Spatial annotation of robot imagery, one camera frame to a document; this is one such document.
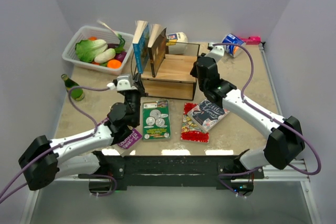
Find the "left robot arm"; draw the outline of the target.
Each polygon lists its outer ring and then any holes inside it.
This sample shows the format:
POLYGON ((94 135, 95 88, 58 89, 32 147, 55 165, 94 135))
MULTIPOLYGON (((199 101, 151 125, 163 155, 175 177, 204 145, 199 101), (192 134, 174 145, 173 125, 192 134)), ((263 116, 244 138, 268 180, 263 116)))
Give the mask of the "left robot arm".
POLYGON ((61 170, 79 155, 93 149, 119 144, 129 137, 140 124, 141 99, 146 96, 140 73, 123 74, 108 83, 105 90, 116 90, 124 96, 115 103, 102 124, 95 123, 92 130, 64 138, 49 140, 42 135, 27 147, 18 163, 30 190, 42 189, 57 175, 69 175, 61 170))

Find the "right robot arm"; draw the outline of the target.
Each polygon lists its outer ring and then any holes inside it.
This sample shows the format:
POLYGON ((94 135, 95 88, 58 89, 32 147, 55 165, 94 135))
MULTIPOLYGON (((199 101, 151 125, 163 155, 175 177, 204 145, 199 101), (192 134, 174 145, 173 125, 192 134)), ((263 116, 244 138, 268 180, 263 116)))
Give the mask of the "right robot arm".
POLYGON ((286 128, 288 126, 301 133, 299 121, 293 116, 285 119, 247 96, 242 97, 241 91, 235 85, 220 78, 215 59, 198 57, 191 75, 197 78, 199 89, 210 102, 235 113, 267 140, 264 147, 247 150, 239 155, 234 165, 237 177, 246 178, 254 168, 265 165, 284 169, 304 150, 303 140, 286 128))

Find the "dark Edward Tulane book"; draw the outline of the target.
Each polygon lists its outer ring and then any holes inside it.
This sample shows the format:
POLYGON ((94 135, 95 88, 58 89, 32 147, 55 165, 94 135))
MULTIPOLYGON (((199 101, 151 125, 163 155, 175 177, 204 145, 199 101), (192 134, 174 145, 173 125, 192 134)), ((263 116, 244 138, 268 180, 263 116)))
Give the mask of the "dark Edward Tulane book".
POLYGON ((152 24, 148 51, 152 77, 156 77, 161 63, 166 54, 166 27, 160 24, 152 24))

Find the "blue 26-storey treehouse book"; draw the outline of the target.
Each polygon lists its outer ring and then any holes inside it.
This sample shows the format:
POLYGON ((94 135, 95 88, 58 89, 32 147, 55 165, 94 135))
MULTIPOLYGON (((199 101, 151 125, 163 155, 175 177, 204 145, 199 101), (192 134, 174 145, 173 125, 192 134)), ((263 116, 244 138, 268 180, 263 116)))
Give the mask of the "blue 26-storey treehouse book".
POLYGON ((150 39, 150 27, 147 21, 138 20, 133 36, 133 51, 138 72, 142 74, 149 59, 148 43, 150 39))

